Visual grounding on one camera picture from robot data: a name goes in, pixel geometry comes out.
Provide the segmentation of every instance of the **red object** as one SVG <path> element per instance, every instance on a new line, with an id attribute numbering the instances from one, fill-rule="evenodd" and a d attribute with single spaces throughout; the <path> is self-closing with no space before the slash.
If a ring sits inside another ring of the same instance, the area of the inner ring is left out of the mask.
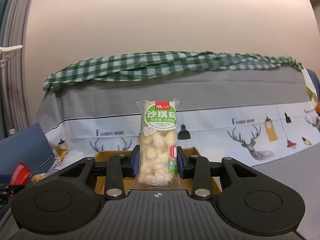
<path id="1" fill-rule="evenodd" d="M 25 167 L 22 163 L 18 163 L 9 184 L 11 185 L 26 185 L 31 175 L 31 170 Z"/>
<path id="2" fill-rule="evenodd" d="M 170 106 L 169 106 L 169 102 L 162 102 L 162 101 L 156 101 L 156 110 L 169 110 Z"/>
<path id="3" fill-rule="evenodd" d="M 287 140 L 287 148 L 295 147 L 297 144 Z"/>
<path id="4" fill-rule="evenodd" d="M 177 147 L 176 147 L 175 145 L 170 146 L 169 153 L 170 153 L 170 157 L 171 157 L 173 160 L 177 160 L 177 159 L 178 159 L 178 156 L 177 156 Z"/>

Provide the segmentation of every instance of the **ribbed black surface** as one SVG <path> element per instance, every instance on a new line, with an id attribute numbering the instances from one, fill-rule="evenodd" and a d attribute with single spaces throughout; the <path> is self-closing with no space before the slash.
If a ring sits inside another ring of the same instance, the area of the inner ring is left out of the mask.
<path id="1" fill-rule="evenodd" d="M 226 224 L 207 201 L 190 198 L 185 190 L 132 190 L 123 200 L 109 201 L 88 225 L 65 234 L 37 235 L 20 230 L 12 240 L 245 240 L 301 239 L 290 232 L 253 236 Z"/>

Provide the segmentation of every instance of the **red logo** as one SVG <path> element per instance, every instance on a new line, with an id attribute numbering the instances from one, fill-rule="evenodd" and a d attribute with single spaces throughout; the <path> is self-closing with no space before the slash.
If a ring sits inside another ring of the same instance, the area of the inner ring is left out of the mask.
<path id="1" fill-rule="evenodd" d="M 156 101 L 156 110 L 169 110 L 170 106 L 169 106 L 169 102 L 161 102 L 161 101 Z"/>
<path id="2" fill-rule="evenodd" d="M 178 155 L 177 155 L 177 147 L 175 145 L 172 145 L 170 147 L 170 150 L 169 150 L 169 153 L 170 153 L 170 157 L 174 160 L 177 160 L 178 159 Z"/>

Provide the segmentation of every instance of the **green and white checkered cloth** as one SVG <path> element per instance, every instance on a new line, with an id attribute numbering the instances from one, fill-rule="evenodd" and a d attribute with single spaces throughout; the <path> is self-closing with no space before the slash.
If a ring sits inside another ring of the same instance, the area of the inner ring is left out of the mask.
<path id="1" fill-rule="evenodd" d="M 47 76 L 43 89 L 54 92 L 84 81 L 141 81 L 187 71 L 270 69 L 288 64 L 303 69 L 292 57 L 206 52 L 148 52 L 90 58 Z"/>

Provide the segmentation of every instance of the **transparent plastic packaging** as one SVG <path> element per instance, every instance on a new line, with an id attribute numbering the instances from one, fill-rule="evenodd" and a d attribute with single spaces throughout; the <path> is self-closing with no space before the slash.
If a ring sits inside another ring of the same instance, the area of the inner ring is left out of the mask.
<path id="1" fill-rule="evenodd" d="M 179 101 L 140 101 L 140 167 L 144 187 L 179 188 L 176 107 Z"/>

